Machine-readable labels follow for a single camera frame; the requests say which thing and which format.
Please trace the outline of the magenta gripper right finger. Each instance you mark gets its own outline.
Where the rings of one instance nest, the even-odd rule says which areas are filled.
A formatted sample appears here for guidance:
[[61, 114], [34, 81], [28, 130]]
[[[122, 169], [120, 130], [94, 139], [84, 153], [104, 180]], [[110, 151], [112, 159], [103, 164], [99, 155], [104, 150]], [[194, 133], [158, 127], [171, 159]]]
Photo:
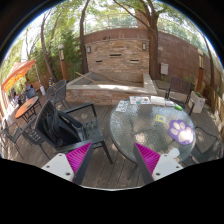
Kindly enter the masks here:
[[176, 148], [168, 154], [159, 154], [146, 146], [135, 143], [133, 153], [145, 185], [182, 169], [182, 166], [175, 160], [179, 155], [179, 150]]

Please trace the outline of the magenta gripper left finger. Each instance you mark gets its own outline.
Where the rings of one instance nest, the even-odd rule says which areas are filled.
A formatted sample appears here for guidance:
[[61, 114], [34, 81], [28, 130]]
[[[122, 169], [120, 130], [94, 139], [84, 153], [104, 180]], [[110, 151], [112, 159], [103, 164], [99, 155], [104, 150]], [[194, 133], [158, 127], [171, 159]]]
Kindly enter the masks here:
[[92, 152], [92, 143], [88, 142], [67, 154], [57, 154], [42, 169], [80, 185], [84, 179]]

